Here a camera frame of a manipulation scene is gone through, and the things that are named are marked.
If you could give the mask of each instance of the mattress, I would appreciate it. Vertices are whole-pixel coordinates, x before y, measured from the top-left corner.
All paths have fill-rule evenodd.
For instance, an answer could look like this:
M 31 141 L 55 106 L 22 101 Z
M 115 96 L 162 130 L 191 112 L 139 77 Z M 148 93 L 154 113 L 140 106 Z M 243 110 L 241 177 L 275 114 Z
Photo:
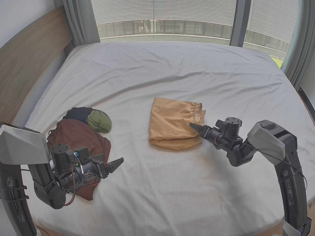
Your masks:
M 244 139 L 274 121 L 298 139 L 298 155 L 315 197 L 315 127 L 286 76 L 266 54 L 181 41 L 135 41 L 73 49 L 26 126 L 48 134 L 72 107 L 103 110 L 112 120 L 109 161 L 124 163 L 101 180 L 92 201 L 61 210 L 39 201 L 23 172 L 34 222 L 64 235 L 253 235 L 283 218 L 274 166 L 260 153 L 232 167 L 204 140 L 175 152 L 149 144 L 154 97 L 201 102 L 205 124 L 234 116 Z

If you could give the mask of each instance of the folded tan pants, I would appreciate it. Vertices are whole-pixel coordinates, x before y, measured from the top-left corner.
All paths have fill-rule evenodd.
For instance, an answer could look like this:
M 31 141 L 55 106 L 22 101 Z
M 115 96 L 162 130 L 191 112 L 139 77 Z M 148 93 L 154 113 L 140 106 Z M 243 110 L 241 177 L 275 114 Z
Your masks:
M 203 125 L 206 111 L 201 103 L 154 98 L 149 143 L 174 150 L 190 148 L 202 142 L 189 123 Z

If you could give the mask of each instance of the folded clothing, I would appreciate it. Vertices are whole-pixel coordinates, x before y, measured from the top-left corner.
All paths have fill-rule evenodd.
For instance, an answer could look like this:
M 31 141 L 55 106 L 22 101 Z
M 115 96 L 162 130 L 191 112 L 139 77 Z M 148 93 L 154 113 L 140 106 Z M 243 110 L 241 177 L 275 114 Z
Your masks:
M 79 107 L 67 111 L 63 119 L 75 119 L 88 124 L 97 132 L 108 133 L 112 128 L 109 116 L 98 109 Z
M 203 125 L 206 111 L 201 103 L 154 98 L 149 128 L 149 143 L 173 150 L 202 142 L 189 123 Z
M 90 155 L 104 154 L 104 163 L 107 163 L 111 143 L 105 137 L 101 136 L 87 124 L 74 119 L 62 119 L 57 123 L 57 127 L 49 132 L 47 145 L 50 147 L 55 143 L 65 143 L 73 151 L 78 147 L 87 147 Z M 86 199 L 93 200 L 93 191 L 97 186 L 98 179 L 92 178 L 87 185 L 93 186 L 79 187 L 76 189 L 76 195 Z

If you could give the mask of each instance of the rolled green shirt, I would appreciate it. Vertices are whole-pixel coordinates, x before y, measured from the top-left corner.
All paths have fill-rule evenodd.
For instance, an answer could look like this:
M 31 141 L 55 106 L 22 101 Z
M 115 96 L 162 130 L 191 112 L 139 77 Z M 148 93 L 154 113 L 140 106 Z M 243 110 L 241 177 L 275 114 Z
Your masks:
M 97 132 L 108 133 L 112 128 L 112 121 L 103 111 L 93 109 L 88 115 L 87 124 Z

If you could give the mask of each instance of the wooden headboard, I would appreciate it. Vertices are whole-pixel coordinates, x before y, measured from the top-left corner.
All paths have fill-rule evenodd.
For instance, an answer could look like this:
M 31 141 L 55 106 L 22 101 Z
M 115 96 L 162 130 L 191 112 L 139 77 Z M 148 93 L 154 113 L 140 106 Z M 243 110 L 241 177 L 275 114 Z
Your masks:
M 12 123 L 28 92 L 73 39 L 60 6 L 43 15 L 0 49 L 0 121 Z

